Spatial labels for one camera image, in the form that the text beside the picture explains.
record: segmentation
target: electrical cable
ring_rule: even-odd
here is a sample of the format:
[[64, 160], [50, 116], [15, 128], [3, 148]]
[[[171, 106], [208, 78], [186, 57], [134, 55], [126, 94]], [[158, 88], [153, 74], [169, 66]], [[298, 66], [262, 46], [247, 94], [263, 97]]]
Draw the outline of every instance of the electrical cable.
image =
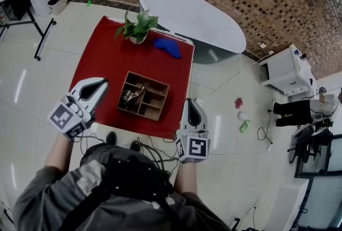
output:
[[[83, 135], [84, 131], [82, 132], [81, 136], [76, 136], [76, 138], [78, 138], [79, 140], [76, 141], [75, 139], [72, 140], [72, 142], [74, 143], [80, 143], [80, 150], [81, 150], [81, 153], [83, 155], [86, 154], [87, 150], [88, 150], [88, 138], [94, 138], [94, 139], [97, 139], [98, 141], [100, 142], [103, 142], [103, 143], [106, 143], [106, 141], [102, 140], [101, 138], [98, 138], [97, 135], [95, 133], [91, 133], [90, 135], [87, 135], [87, 136], [84, 136]], [[150, 153], [151, 157], [152, 157], [152, 161], [155, 163], [156, 167], [158, 169], [162, 169], [162, 170], [165, 170], [165, 166], [164, 166], [164, 162], [166, 161], [176, 161], [176, 166], [171, 170], [170, 172], [170, 176], [172, 176], [173, 174], [173, 171], [178, 167], [178, 161], [179, 159], [176, 157], [176, 154], [177, 154], [177, 150], [175, 151], [175, 153], [173, 154], [173, 156], [169, 156], [168, 154], [166, 154], [164, 151], [160, 150], [160, 149], [157, 149], [154, 144], [153, 144], [153, 141], [152, 141], [152, 138], [151, 136], [148, 136], [150, 138], [150, 141], [151, 141], [151, 144], [152, 144], [152, 147], [147, 145], [147, 144], [143, 144], [142, 141], [140, 140], [139, 137], [137, 137], [137, 144], [141, 147], [140, 148], [140, 153], [144, 155], [144, 148], [148, 150], [148, 152]], [[82, 142], [83, 140], [85, 139], [85, 142], [86, 142], [86, 149], [85, 151], [83, 152], [83, 149], [82, 149]], [[157, 160], [155, 155], [152, 153], [155, 152], [157, 154], [157, 156], [159, 157], [159, 159]], [[163, 159], [162, 156], [160, 155], [159, 152], [162, 152], [165, 156], [168, 157], [168, 159]]]
[[339, 104], [340, 104], [340, 101], [337, 103], [337, 106], [335, 107], [334, 111], [333, 111], [330, 115], [325, 115], [325, 114], [323, 114], [323, 113], [321, 113], [321, 112], [316, 112], [316, 111], [314, 111], [314, 110], [312, 110], [312, 109], [310, 109], [310, 110], [311, 110], [312, 112], [315, 112], [315, 113], [317, 113], [317, 114], [320, 114], [320, 115], [322, 115], [322, 116], [324, 116], [324, 117], [330, 118], [330, 117], [335, 113], [335, 111], [336, 111], [336, 109], [338, 108]]
[[316, 93], [316, 94], [314, 94], [313, 96], [310, 96], [310, 97], [304, 97], [304, 98], [302, 98], [302, 101], [303, 101], [305, 98], [308, 98], [308, 99], [310, 99], [310, 98], [312, 98], [312, 97], [316, 96], [317, 94], [319, 94], [319, 93]]
[[[271, 113], [270, 113], [269, 110], [267, 111], [267, 113], [269, 114], [269, 121], [268, 121], [268, 124], [267, 124], [266, 131], [264, 130], [263, 127], [259, 127], [259, 129], [258, 129], [257, 132], [256, 132], [256, 136], [258, 137], [258, 140], [259, 140], [259, 141], [263, 141], [263, 140], [267, 139], [267, 140], [269, 140], [269, 142], [270, 142], [271, 144], [273, 144], [273, 142], [267, 137], [267, 134], [268, 134], [268, 126], [269, 126], [269, 124], [270, 124], [270, 122], [271, 122], [271, 118], [272, 118], [272, 117], [271, 117]], [[261, 130], [261, 129], [262, 129], [263, 133], [265, 134], [264, 138], [259, 138], [259, 130]]]
[[239, 230], [239, 228], [241, 227], [241, 224], [242, 224], [244, 218], [245, 218], [246, 215], [248, 214], [248, 211], [249, 211], [252, 207], [255, 207], [255, 206], [257, 205], [257, 203], [258, 203], [258, 200], [256, 200], [256, 202], [255, 202], [253, 205], [249, 206], [248, 210], [246, 210], [244, 216], [242, 217], [240, 223], [239, 223], [238, 226], [236, 227], [236, 230]]
[[160, 151], [160, 152], [164, 153], [164, 155], [165, 155], [166, 157], [169, 157], [169, 158], [174, 158], [174, 157], [176, 156], [176, 154], [177, 154], [177, 150], [175, 151], [175, 153], [174, 153], [174, 155], [173, 155], [173, 156], [169, 156], [169, 155], [168, 155], [168, 154], [166, 154], [164, 151], [162, 151], [162, 150], [160, 150], [160, 149], [156, 148], [156, 147], [153, 145], [152, 138], [151, 138], [151, 136], [150, 136], [150, 135], [149, 135], [149, 138], [150, 138], [150, 140], [151, 140], [151, 144], [152, 144], [152, 146], [153, 146], [153, 148], [154, 148], [154, 149], [156, 149], [156, 150], [158, 150], [158, 151]]
[[[251, 64], [248, 68], [250, 68], [251, 66], [253, 66], [253, 65], [257, 64], [257, 63], [259, 63], [261, 60], [263, 60], [264, 58], [266, 58], [266, 57], [268, 57], [268, 56], [270, 56], [270, 55], [266, 55], [266, 56], [260, 58], [258, 61], [256, 61], [255, 63]], [[231, 79], [233, 79], [234, 77], [236, 77], [237, 75], [239, 75], [240, 72], [241, 72], [242, 70], [239, 69], [238, 73], [236, 73], [235, 75], [233, 75], [232, 77], [230, 77], [226, 82], [220, 84], [219, 87], [216, 88], [216, 89], [214, 89], [214, 91], [211, 92], [208, 96], [210, 96], [211, 94], [214, 94], [216, 91], [218, 91], [218, 90], [220, 89], [221, 86], [223, 86], [224, 84], [228, 83]]]
[[163, 138], [162, 139], [162, 141], [164, 142], [164, 143], [173, 143], [174, 141], [170, 141], [170, 142], [168, 142], [168, 141], [165, 141], [165, 139]]

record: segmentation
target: blue cloth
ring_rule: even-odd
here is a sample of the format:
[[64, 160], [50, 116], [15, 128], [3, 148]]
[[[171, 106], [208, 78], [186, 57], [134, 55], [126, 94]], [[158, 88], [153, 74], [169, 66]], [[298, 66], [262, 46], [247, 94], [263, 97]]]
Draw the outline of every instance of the blue cloth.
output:
[[155, 39], [153, 44], [157, 49], [165, 50], [175, 58], [182, 58], [177, 42], [174, 40], [159, 38]]

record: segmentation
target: white cabinet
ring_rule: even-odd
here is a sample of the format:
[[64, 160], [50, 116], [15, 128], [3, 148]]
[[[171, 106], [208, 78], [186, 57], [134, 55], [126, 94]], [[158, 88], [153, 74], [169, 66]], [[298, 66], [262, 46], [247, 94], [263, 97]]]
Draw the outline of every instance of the white cabinet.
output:
[[316, 93], [317, 82], [307, 60], [300, 59], [301, 52], [292, 44], [287, 49], [259, 63], [268, 71], [268, 80], [261, 82], [292, 96], [307, 91]]

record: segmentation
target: red tablecloth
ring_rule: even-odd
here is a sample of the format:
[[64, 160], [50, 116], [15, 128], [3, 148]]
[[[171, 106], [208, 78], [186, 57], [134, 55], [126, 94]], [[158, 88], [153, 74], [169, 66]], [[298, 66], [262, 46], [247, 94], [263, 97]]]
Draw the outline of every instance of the red tablecloth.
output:
[[[145, 42], [134, 45], [120, 35], [114, 38], [115, 30], [122, 24], [103, 16], [96, 26], [77, 66], [71, 87], [83, 79], [104, 77], [109, 79], [109, 88], [95, 110], [96, 121], [151, 136], [173, 138], [179, 128], [186, 90], [189, 83], [193, 45], [171, 36], [150, 31]], [[156, 49], [153, 40], [167, 38], [176, 40], [182, 59]], [[159, 121], [153, 121], [117, 109], [123, 82], [128, 71], [169, 84]]]

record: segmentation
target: wooden box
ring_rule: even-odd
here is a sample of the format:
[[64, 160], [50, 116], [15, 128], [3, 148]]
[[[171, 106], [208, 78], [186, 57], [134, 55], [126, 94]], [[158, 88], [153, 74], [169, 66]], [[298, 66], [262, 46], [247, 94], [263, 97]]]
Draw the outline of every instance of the wooden box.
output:
[[118, 109], [158, 121], [169, 91], [168, 84], [129, 71], [123, 83], [121, 95], [125, 90], [131, 90], [134, 93], [144, 83], [148, 83], [149, 86], [134, 105], [127, 108], [120, 98]]

